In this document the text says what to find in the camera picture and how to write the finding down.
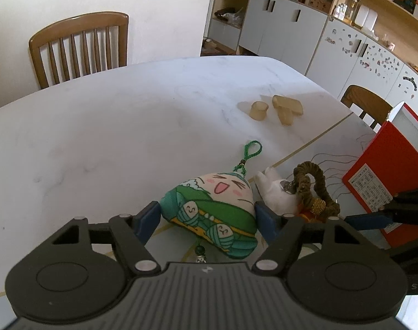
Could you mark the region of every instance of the white label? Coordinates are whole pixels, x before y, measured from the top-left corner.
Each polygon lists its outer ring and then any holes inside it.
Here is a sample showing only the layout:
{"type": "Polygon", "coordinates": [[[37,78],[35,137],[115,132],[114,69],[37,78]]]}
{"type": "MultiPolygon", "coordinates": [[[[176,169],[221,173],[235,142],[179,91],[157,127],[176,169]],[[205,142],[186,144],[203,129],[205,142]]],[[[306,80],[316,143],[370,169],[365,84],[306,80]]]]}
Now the white label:
{"type": "MultiPolygon", "coordinates": [[[[392,200],[392,195],[367,164],[364,164],[360,170],[349,179],[349,183],[368,205],[371,212],[377,212],[379,207],[384,206],[392,200]]],[[[389,233],[400,225],[401,224],[398,223],[390,224],[384,231],[389,233]]]]}

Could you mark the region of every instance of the white plush toy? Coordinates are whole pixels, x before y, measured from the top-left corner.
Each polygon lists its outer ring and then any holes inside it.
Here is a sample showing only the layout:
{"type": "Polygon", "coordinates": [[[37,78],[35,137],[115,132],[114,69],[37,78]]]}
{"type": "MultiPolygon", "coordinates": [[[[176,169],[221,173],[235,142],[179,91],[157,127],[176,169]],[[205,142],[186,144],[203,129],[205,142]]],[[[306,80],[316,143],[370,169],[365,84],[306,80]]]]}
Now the white plush toy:
{"type": "Polygon", "coordinates": [[[300,200],[297,194],[289,194],[282,189],[281,178],[274,167],[267,167],[264,171],[258,172],[255,176],[255,183],[259,193],[268,208],[279,216],[285,213],[297,215],[300,200]]]}

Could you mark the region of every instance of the wooden chair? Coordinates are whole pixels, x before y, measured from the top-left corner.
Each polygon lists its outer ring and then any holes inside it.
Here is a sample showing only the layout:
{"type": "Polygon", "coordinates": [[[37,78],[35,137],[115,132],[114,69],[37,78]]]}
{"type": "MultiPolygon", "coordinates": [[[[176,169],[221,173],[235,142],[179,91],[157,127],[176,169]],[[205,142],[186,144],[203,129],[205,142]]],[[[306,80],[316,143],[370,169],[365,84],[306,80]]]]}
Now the wooden chair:
{"type": "Polygon", "coordinates": [[[371,129],[374,129],[377,124],[382,125],[392,109],[391,105],[377,94],[354,85],[348,87],[341,102],[349,108],[353,104],[361,108],[363,112],[360,114],[360,119],[363,119],[366,114],[370,115],[374,119],[371,129]]]}
{"type": "Polygon", "coordinates": [[[34,70],[38,77],[41,89],[49,86],[47,76],[45,75],[44,65],[41,57],[40,48],[44,45],[48,46],[50,55],[50,65],[54,78],[54,83],[59,84],[58,69],[56,68],[56,60],[54,58],[53,41],[59,41],[59,49],[61,53],[62,69],[65,81],[70,80],[69,66],[67,63],[67,55],[65,53],[64,38],[70,39],[72,52],[72,66],[74,69],[73,78],[80,77],[79,62],[77,57],[75,35],[82,35],[82,52],[83,67],[85,74],[91,73],[89,65],[88,45],[86,42],[86,32],[93,32],[94,39],[94,61],[96,71],[102,71],[100,66],[99,39],[97,37],[98,29],[105,29],[105,50],[106,50],[106,67],[111,69],[111,46],[109,38],[109,28],[118,26],[118,61],[119,67],[127,65],[127,42],[128,42],[128,20],[129,16],[120,12],[95,12],[87,13],[80,16],[70,17],[65,20],[55,22],[47,26],[33,35],[28,42],[30,48],[31,59],[33,61],[34,70]]]}

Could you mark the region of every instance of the glass jar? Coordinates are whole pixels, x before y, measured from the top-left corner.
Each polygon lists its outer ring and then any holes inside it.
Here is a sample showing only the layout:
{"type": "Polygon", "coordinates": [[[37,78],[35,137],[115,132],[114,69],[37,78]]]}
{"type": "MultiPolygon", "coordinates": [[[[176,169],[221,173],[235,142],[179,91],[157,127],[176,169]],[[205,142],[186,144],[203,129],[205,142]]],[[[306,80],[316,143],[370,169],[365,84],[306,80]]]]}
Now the glass jar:
{"type": "Polygon", "coordinates": [[[344,22],[347,24],[351,24],[356,17],[356,10],[357,5],[359,4],[359,0],[348,0],[347,1],[347,10],[345,12],[344,22]]]}

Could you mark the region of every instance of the green cord loop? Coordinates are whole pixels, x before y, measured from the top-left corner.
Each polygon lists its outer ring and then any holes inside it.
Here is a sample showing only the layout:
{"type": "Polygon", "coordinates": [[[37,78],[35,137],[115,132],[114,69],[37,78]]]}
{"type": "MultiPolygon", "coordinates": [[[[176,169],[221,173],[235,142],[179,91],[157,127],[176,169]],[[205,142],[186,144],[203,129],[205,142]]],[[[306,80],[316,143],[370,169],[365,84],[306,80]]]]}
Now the green cord loop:
{"type": "Polygon", "coordinates": [[[261,153],[262,149],[263,149],[263,146],[258,140],[250,141],[250,143],[248,143],[246,146],[244,146],[244,159],[242,159],[240,161],[240,163],[237,166],[235,166],[234,172],[239,170],[241,172],[241,174],[243,174],[243,176],[245,176],[245,174],[247,172],[246,169],[245,169],[245,166],[244,166],[245,162],[248,159],[251,159],[252,157],[258,156],[261,153]],[[258,144],[259,145],[259,150],[256,153],[253,153],[253,154],[249,155],[248,150],[249,150],[250,146],[252,146],[253,144],[258,144]]]}

